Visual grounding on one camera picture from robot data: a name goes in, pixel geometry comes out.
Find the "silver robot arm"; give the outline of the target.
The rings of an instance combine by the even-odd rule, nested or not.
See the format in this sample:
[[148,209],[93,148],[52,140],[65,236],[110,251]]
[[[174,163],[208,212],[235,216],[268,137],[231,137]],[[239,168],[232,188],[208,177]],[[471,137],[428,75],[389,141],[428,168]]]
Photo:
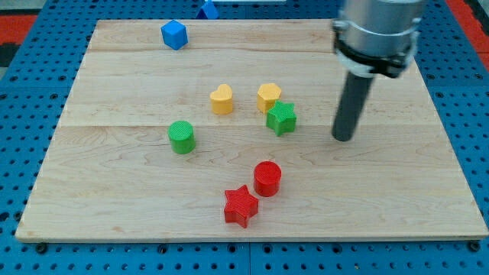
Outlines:
[[397,78],[413,62],[424,0],[345,0],[332,22],[334,50],[352,74]]

